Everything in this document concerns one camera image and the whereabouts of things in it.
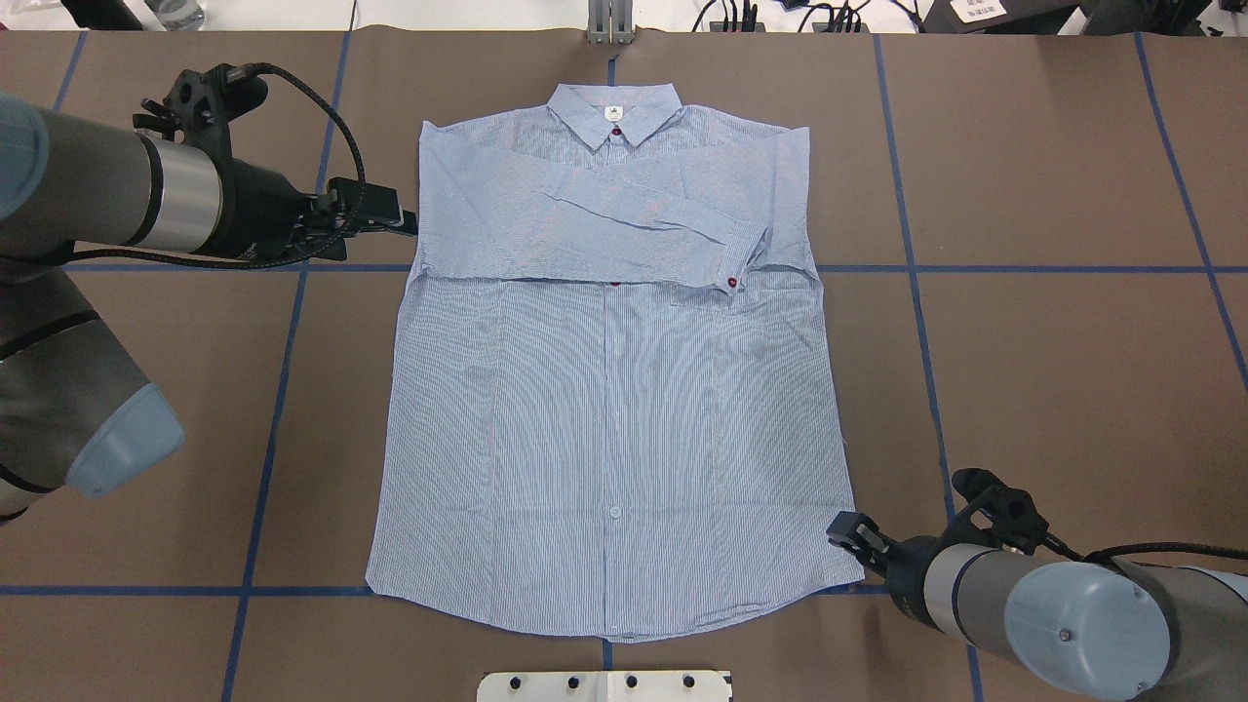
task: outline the white mounting plate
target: white mounting plate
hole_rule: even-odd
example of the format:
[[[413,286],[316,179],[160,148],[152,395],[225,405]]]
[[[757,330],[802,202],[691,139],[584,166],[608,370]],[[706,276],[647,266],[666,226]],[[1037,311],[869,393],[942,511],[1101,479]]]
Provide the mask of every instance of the white mounting plate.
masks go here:
[[[572,678],[577,687],[569,687]],[[731,702],[731,680],[726,671],[489,673],[477,686],[477,702]]]

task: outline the shirt collar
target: shirt collar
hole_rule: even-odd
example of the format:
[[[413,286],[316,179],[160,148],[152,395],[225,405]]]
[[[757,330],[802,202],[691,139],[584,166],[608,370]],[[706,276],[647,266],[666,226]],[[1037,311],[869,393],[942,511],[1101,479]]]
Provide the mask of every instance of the shirt collar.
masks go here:
[[[608,121],[602,109],[594,105],[622,105],[624,116],[618,122]],[[633,146],[641,144],[659,131],[659,127],[680,110],[681,104],[671,84],[638,86],[560,84],[547,106],[577,134],[577,137],[597,150],[617,126],[624,132],[624,139],[629,144]]]

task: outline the white tag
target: white tag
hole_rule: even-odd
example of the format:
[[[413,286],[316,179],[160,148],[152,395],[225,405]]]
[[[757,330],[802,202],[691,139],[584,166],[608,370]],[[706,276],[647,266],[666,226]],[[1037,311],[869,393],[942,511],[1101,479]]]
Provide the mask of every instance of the white tag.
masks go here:
[[[965,24],[1000,17],[1006,14],[1001,0],[950,0],[948,4]]]

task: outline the striped shirt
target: striped shirt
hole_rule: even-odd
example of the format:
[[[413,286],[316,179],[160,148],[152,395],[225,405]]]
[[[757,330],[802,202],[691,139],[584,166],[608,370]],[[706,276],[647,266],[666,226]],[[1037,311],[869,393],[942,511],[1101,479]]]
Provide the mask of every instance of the striped shirt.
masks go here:
[[[373,591],[629,642],[862,577],[809,150],[670,85],[424,124]]]

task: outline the white floor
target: white floor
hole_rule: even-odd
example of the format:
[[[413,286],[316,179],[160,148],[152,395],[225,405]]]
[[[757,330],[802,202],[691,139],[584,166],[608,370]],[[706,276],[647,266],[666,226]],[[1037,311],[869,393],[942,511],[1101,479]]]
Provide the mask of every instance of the white floor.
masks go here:
[[[915,0],[897,0],[912,6]],[[758,0],[759,21],[768,31],[795,31],[806,14],[805,9],[786,12],[776,0]],[[44,9],[17,10],[27,5]],[[158,29],[142,0],[126,0],[145,25]],[[342,30],[348,26],[354,5],[354,26],[373,24],[422,30],[532,30],[550,27],[584,29],[588,24],[588,0],[500,0],[494,2],[456,2],[448,0],[200,0],[207,15],[207,30]],[[926,15],[932,0],[920,0],[920,14]],[[9,29],[77,29],[69,14],[55,0],[0,0],[0,22]],[[638,26],[665,31],[689,31],[701,9],[703,0],[634,0],[633,19]],[[1242,36],[1248,20],[1217,9],[1213,0],[1201,15],[1207,27],[1216,27],[1227,36]],[[861,9],[866,25],[874,32],[912,32],[914,26],[891,0],[870,0]],[[711,7],[706,20],[721,20],[723,10]],[[822,20],[822,10],[812,20]]]

